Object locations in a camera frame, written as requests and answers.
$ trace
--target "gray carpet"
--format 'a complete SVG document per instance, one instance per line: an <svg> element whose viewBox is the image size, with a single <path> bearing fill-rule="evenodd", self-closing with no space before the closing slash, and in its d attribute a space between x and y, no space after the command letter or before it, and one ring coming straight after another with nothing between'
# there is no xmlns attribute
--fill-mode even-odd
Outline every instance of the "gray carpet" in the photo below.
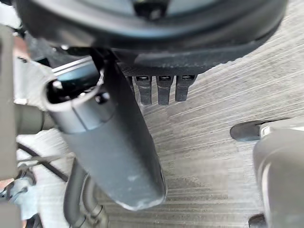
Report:
<svg viewBox="0 0 304 228"><path fill-rule="evenodd" d="M232 140L229 129L243 121L304 115L303 27L304 1L290 0L282 26L265 45L200 75L184 103L174 102L173 87L170 105L158 106L153 82L153 105L142 109L168 183L168 200L135 213L98 194L110 227L248 227L248 218L263 211L253 173L254 142ZM40 84L48 77L27 75L33 89L23 93L39 104ZM67 151L55 130L21 140L43 154ZM70 169L69 161L58 165ZM43 168L36 173L45 227L66 227L64 184Z"/></svg>

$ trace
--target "wire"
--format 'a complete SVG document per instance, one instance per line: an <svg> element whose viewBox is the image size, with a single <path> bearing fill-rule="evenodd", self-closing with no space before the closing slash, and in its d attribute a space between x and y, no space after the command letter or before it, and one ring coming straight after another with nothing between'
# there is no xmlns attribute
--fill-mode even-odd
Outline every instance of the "wire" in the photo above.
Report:
<svg viewBox="0 0 304 228"><path fill-rule="evenodd" d="M21 143L17 143L17 146L19 149L23 150L24 152L28 153L30 156L32 157L41 157L39 154L37 154L35 151L33 151L31 148L21 144ZM41 165L43 165L45 168L47 168L48 170L50 170L53 174L55 174L56 176L58 176L61 180L63 180L64 182L67 182L68 180L68 176L66 176L65 174L63 174L60 170L58 170L57 168L55 168L53 165L51 165L49 162L47 161L40 161L39 162Z"/></svg>

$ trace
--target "black plastic part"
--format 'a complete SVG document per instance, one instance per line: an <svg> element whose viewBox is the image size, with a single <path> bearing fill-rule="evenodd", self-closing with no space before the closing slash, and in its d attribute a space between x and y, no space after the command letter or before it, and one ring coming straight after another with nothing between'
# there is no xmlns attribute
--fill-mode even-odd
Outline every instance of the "black plastic part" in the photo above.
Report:
<svg viewBox="0 0 304 228"><path fill-rule="evenodd" d="M111 118L104 119L101 114L108 102L99 105L95 97L84 103L78 99L72 107L67 104L63 112L66 114L68 108L76 112L84 127L77 133L62 132L62 136L79 163L115 202L133 211L161 204L166 199L166 185L154 142L130 86L115 63L105 65L100 89L109 93L109 102L115 105ZM60 117L54 120L59 127L65 122Z"/></svg>
<svg viewBox="0 0 304 228"><path fill-rule="evenodd" d="M189 87L195 82L197 75L176 76L175 101L186 101Z"/></svg>
<svg viewBox="0 0 304 228"><path fill-rule="evenodd" d="M24 25L37 38L58 45L153 52L254 41L279 24L287 2L221 0L178 17L146 21L84 1L16 0Z"/></svg>
<svg viewBox="0 0 304 228"><path fill-rule="evenodd" d="M85 177L86 171L79 165L77 159L74 159L63 202L66 221L72 228L80 228L86 220L79 206Z"/></svg>
<svg viewBox="0 0 304 228"><path fill-rule="evenodd" d="M158 104L168 105L170 97L170 89L173 83L174 76L159 76L156 77Z"/></svg>
<svg viewBox="0 0 304 228"><path fill-rule="evenodd" d="M9 6L12 5L11 0L1 0L0 2L4 3L6 5L9 5Z"/></svg>
<svg viewBox="0 0 304 228"><path fill-rule="evenodd" d="M139 93L141 95L141 103L143 105L152 104L152 77L150 76L137 76L134 78L135 83L138 85Z"/></svg>
<svg viewBox="0 0 304 228"><path fill-rule="evenodd" d="M39 154L37 154L35 151L33 151L31 148L21 144L21 143L17 143L17 146L19 149L23 150L24 152L28 153L30 156L32 157L40 157ZM39 162L41 165L43 165L45 168L47 168L49 171L51 171L53 174L55 174L56 176L58 176L61 180L63 180L64 182L67 182L68 180L68 176L66 176L65 174L63 174L60 170L58 170L57 168L55 168L54 166L52 166L49 162L47 161L42 161Z"/></svg>
<svg viewBox="0 0 304 228"><path fill-rule="evenodd" d="M288 118L282 118L277 120L253 120L249 122L239 123L234 125L230 129L231 138L240 141L255 141L260 139L260 126L269 122L275 122L280 120L286 120Z"/></svg>
<svg viewBox="0 0 304 228"><path fill-rule="evenodd" d="M129 85L130 85L130 88L131 88L131 90L132 90L133 95L135 95L134 85L133 85L133 77L126 77L126 79L127 79L127 82L128 82Z"/></svg>
<svg viewBox="0 0 304 228"><path fill-rule="evenodd" d="M249 228L268 228L264 214L252 216L249 221Z"/></svg>

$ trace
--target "black plastic bracket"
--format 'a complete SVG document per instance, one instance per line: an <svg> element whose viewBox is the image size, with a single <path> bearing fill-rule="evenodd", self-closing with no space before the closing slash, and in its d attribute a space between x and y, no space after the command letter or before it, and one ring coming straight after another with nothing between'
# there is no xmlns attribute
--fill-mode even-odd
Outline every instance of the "black plastic bracket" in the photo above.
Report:
<svg viewBox="0 0 304 228"><path fill-rule="evenodd" d="M151 105L152 104L152 77L137 76L137 77L135 77L135 83L138 85L142 104Z"/></svg>
<svg viewBox="0 0 304 228"><path fill-rule="evenodd" d="M186 101L189 87L195 82L197 75L176 77L175 101Z"/></svg>
<svg viewBox="0 0 304 228"><path fill-rule="evenodd" d="M156 77L158 104L168 105L170 97L170 89L173 83L174 76L158 76Z"/></svg>

